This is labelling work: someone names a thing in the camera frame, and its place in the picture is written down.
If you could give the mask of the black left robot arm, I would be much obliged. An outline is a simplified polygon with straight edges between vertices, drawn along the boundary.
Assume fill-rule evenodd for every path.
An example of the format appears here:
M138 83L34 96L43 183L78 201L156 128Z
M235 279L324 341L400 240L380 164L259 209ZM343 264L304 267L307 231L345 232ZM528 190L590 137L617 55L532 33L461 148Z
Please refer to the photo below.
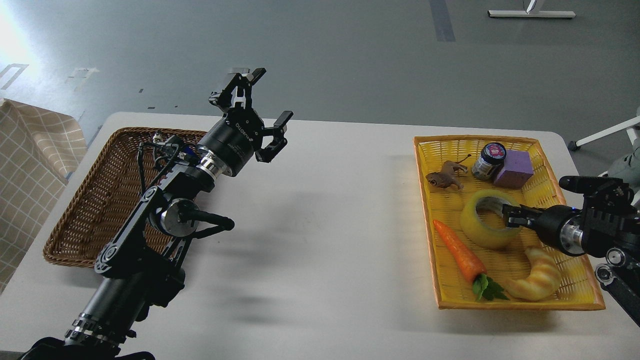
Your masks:
M152 306L167 307L185 287L183 262L194 239L233 230L233 219L201 210L197 196L222 176L236 177L252 158L270 163L287 145L284 111L267 126L253 108L252 91L263 67L229 73L209 103L220 120L198 143L179 136L138 145L140 198L126 221L98 253L94 271L103 277L64 338L44 337L23 360L152 360L139 351L121 355Z

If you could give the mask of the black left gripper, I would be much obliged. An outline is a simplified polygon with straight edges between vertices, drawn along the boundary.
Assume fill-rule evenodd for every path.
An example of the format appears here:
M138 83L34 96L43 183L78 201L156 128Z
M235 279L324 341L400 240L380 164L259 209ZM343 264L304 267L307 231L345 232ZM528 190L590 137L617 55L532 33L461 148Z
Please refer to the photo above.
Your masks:
M273 126L265 127L253 109L252 91L265 73L263 67L249 73L230 72L208 98L221 110L222 117L196 148L201 155L211 152L224 162L227 176L236 177L253 155L258 162L270 163L288 144L285 133L294 112L283 111ZM263 146L265 137L271 141Z

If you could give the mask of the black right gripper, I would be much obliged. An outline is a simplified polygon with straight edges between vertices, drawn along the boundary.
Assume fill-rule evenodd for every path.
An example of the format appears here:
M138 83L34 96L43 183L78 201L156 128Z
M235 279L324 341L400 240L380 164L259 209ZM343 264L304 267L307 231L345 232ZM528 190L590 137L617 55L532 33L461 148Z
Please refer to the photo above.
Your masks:
M502 205L506 227L533 230L543 244L573 257L586 253L582 246L581 212L567 205L553 205L546 209L507 203Z

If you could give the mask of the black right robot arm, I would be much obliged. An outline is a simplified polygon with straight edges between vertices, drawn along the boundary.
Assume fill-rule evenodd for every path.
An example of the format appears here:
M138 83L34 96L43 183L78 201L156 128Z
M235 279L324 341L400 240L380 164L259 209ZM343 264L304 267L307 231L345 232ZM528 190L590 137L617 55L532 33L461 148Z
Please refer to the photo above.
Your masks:
M638 324L640 224L639 210L633 206L633 189L621 178L579 175L564 176L558 185L581 194L582 208L505 204L505 225L533 230L543 244L567 256L604 259L605 263L594 269L595 278Z

